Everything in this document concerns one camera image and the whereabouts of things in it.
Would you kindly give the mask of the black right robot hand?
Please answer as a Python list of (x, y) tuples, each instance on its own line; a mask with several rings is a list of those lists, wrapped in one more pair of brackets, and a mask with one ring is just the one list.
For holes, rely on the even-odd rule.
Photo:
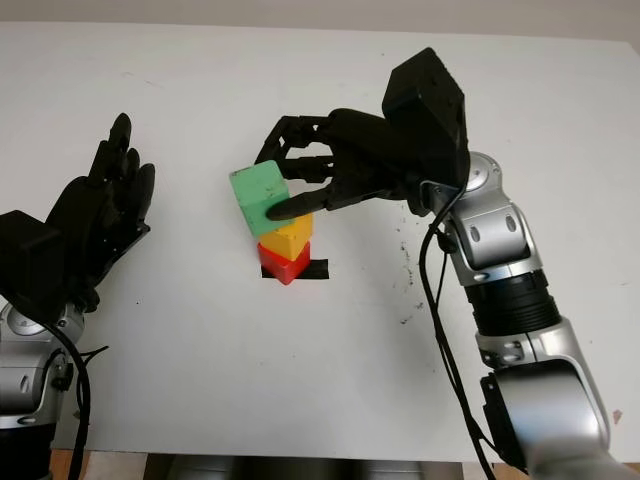
[(298, 194), (267, 210), (270, 220), (333, 211), (365, 200), (406, 201), (420, 217), (430, 212), (421, 183), (426, 179), (406, 139), (381, 117), (340, 108), (325, 117), (283, 116), (264, 141), (256, 162), (273, 160), (287, 180), (318, 190)]

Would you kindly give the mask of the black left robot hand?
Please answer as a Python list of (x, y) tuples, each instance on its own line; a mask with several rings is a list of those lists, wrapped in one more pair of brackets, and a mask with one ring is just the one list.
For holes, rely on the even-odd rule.
[(67, 300), (84, 312), (100, 302), (97, 286), (114, 264), (150, 231), (155, 167), (130, 146), (132, 124), (121, 113), (99, 142), (89, 173), (72, 180), (46, 224), (64, 239), (63, 285)]

